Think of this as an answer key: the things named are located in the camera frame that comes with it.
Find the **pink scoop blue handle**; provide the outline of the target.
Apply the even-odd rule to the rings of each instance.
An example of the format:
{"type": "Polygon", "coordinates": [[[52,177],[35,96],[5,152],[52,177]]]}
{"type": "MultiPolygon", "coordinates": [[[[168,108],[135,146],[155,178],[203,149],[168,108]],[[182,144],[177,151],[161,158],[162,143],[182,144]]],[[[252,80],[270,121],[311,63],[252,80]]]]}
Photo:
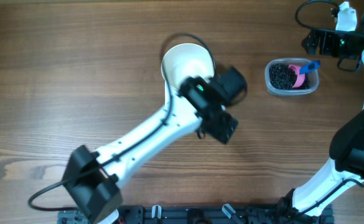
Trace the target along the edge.
{"type": "Polygon", "coordinates": [[[314,70],[317,70],[320,67],[321,63],[319,60],[307,63],[305,65],[298,66],[298,65],[289,65],[288,69],[291,69],[295,76],[296,76],[296,81],[294,83],[294,85],[292,86],[293,89],[299,88],[301,87],[306,79],[306,74],[313,72],[314,70]]]}

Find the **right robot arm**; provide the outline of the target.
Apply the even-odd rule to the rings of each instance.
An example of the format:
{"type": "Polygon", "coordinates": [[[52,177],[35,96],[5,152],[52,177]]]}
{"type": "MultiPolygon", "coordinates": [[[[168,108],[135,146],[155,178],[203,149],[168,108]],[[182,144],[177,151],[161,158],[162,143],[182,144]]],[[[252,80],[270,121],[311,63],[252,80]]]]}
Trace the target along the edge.
{"type": "MultiPolygon", "coordinates": [[[[307,26],[310,33],[302,47],[308,54],[354,58],[364,66],[364,13],[351,26],[348,22],[356,15],[348,3],[331,4],[335,29],[307,26]]],[[[364,102],[362,111],[333,136],[327,162],[308,182],[280,199],[276,215],[286,223],[324,223],[326,206],[354,185],[364,188],[364,102]]]]}

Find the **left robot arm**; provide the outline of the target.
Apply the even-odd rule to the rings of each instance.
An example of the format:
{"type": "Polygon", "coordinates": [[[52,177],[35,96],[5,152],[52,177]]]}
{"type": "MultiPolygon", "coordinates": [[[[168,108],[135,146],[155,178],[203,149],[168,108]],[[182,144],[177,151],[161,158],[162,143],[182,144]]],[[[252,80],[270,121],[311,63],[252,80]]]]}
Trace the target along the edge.
{"type": "Polygon", "coordinates": [[[63,186],[89,223],[111,223],[122,204],[121,189],[133,174],[179,138],[204,132],[226,144],[238,124],[225,111],[247,91],[244,79],[187,77],[167,82],[165,105],[120,139],[91,152],[75,149],[63,186]]]}

